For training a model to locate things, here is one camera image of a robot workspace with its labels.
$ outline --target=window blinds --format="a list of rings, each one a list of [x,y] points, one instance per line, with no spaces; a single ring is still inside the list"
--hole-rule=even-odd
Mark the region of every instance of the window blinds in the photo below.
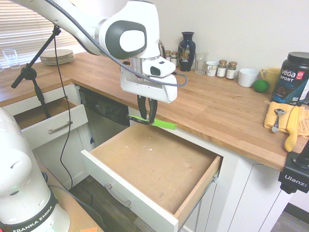
[[[17,51],[20,64],[32,60],[52,34],[54,25],[23,6],[8,0],[0,0],[0,50],[13,48]],[[56,37],[57,48],[78,44],[73,36],[64,29]],[[52,41],[46,50],[54,48]],[[0,64],[8,67],[0,51]]]

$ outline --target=drawer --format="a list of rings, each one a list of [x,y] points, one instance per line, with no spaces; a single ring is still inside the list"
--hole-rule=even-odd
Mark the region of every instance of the drawer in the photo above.
[[[221,164],[215,153],[138,123],[82,157],[88,173],[157,232],[180,229]]]
[[[88,122],[84,105],[70,102],[71,130]],[[46,104],[50,118],[46,119],[41,106],[14,116],[31,149],[65,134],[69,129],[69,111],[65,98]]]

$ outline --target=stack of plates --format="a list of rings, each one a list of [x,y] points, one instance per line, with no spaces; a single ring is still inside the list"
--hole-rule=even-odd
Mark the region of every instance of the stack of plates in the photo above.
[[[58,57],[59,64],[64,64],[64,63],[68,63],[68,62],[75,60],[75,55],[73,54],[73,51],[67,50],[67,49],[62,49],[62,50],[57,49],[57,57]],[[54,50],[43,52],[40,56],[40,59],[43,64],[57,65],[56,55],[55,55]]]

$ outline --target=spice jar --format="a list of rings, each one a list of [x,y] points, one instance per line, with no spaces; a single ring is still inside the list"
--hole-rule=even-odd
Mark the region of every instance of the spice jar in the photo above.
[[[170,56],[170,61],[176,65],[177,67],[177,62],[178,62],[178,54],[177,52],[172,52]]]
[[[237,65],[237,62],[234,62],[234,61],[229,62],[227,73],[226,73],[227,80],[234,80],[235,73],[236,73],[236,65]]]
[[[217,71],[217,77],[223,78],[225,76],[226,71],[226,63],[227,61],[225,59],[219,60],[219,66]]]
[[[166,56],[166,59],[170,61],[170,51],[169,50],[165,51],[165,56]]]

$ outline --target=green ball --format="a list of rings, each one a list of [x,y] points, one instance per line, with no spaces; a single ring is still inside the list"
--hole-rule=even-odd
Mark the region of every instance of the green ball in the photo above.
[[[264,93],[264,92],[266,92],[268,90],[269,84],[265,80],[257,80],[253,84],[253,88],[258,93]]]

